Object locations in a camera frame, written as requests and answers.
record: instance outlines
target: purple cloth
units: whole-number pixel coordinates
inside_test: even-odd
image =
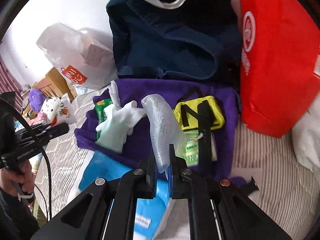
[[[189,88],[195,86],[200,88],[204,97],[212,95],[218,99],[226,123],[221,129],[213,131],[217,145],[218,161],[212,163],[212,173],[215,180],[229,176],[232,167],[235,128],[238,122],[236,95],[232,88],[215,84],[205,85],[187,81],[162,79],[118,79],[116,80],[116,84],[119,89],[121,106],[135,100],[138,103],[138,107],[142,107],[141,99],[145,96],[160,94],[171,108],[174,109],[179,97],[185,94]],[[94,97],[93,102],[96,103],[106,98],[110,98],[108,90],[101,96]],[[198,98],[196,93],[190,96],[188,100],[195,98]],[[147,117],[142,118],[134,127],[133,134],[128,136],[123,146],[122,154],[117,154],[95,144],[97,139],[95,128],[97,125],[98,118],[95,109],[88,111],[87,120],[82,127],[75,129],[77,143],[80,148],[101,151],[114,160],[132,168],[138,166],[139,160],[150,155],[150,123]]]
[[[31,89],[29,92],[30,107],[37,114],[40,112],[46,96],[39,89]]]

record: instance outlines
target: light green package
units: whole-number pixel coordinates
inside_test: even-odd
[[[199,164],[199,144],[198,144],[198,130],[185,131],[184,134],[187,136],[186,151],[183,158],[186,160],[187,166],[197,166]],[[212,161],[217,161],[217,150],[214,135],[211,132],[211,152]]]
[[[103,111],[103,109],[105,109],[107,106],[110,106],[111,104],[112,104],[111,98],[101,100],[95,104],[99,124],[107,120],[107,115]],[[97,140],[100,138],[100,136],[101,136],[101,132],[97,132]]]

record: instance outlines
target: purple plush toy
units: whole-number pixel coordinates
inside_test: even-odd
[[[46,96],[39,89],[31,89],[29,92],[30,106],[37,114],[40,112],[41,107],[46,99]]]

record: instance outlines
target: white wall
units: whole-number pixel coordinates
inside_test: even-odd
[[[12,75],[32,85],[52,68],[36,41],[42,31],[61,22],[88,31],[106,46],[112,33],[106,5],[109,0],[30,0],[20,11],[3,38],[0,55]]]

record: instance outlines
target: yellow pouch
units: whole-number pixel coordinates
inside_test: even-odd
[[[208,101],[215,117],[213,124],[210,126],[210,129],[217,130],[224,125],[225,120],[216,100],[213,96],[207,96],[185,102],[179,102],[176,105],[173,113],[177,121],[181,125],[182,130],[185,131],[198,129],[198,120],[195,117],[197,115],[197,108],[200,103],[206,100]]]

